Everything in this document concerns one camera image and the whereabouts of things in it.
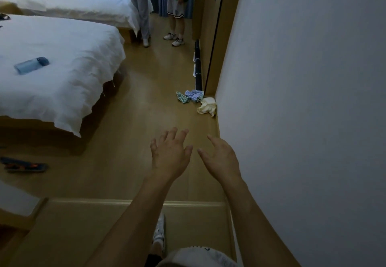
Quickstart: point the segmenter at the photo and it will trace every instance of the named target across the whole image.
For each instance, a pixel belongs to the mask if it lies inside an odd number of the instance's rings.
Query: white bed sheet
[[[0,115],[53,122],[80,137],[83,118],[125,59],[123,38],[105,24],[11,15],[0,28]],[[40,56],[50,65],[26,75],[13,67]]]
[[[5,0],[33,14],[97,22],[139,30],[139,14],[130,0]],[[148,0],[149,12],[153,5]]]

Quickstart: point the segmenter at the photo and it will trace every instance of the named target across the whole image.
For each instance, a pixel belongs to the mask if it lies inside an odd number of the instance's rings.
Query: water bottle
[[[15,64],[14,67],[20,75],[25,75],[48,65],[49,61],[45,57],[39,57],[34,58],[33,60],[24,61],[20,64]]]

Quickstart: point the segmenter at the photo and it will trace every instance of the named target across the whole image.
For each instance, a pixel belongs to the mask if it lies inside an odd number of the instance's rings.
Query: foot
[[[164,39],[165,40],[172,40],[172,39],[176,40],[177,39],[177,35],[169,32],[166,36],[164,36]]]
[[[161,212],[158,221],[156,230],[153,235],[153,243],[159,243],[162,246],[162,252],[165,252],[165,214]]]
[[[149,40],[148,39],[144,39],[144,47],[149,47],[150,44],[149,44]]]
[[[185,44],[185,41],[183,39],[177,38],[171,45],[180,46],[180,45],[184,45],[184,44]]]

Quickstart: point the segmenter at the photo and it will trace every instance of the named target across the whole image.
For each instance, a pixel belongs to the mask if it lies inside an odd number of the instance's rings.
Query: crumpled clothing
[[[179,101],[181,101],[183,104],[190,102],[190,98],[183,95],[181,92],[176,92],[177,98]]]
[[[214,117],[216,114],[216,100],[212,97],[206,97],[200,102],[202,105],[197,108],[197,112],[201,114],[208,112]]]
[[[200,90],[189,91],[189,90],[186,90],[185,91],[185,95],[187,97],[189,97],[191,100],[193,100],[194,102],[199,102],[199,101],[201,101],[204,98],[204,91],[200,91]]]

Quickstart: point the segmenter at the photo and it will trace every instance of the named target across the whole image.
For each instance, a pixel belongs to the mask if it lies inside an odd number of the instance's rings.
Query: gray shorts
[[[167,13],[175,18],[183,18],[186,4],[179,4],[177,0],[167,0]]]

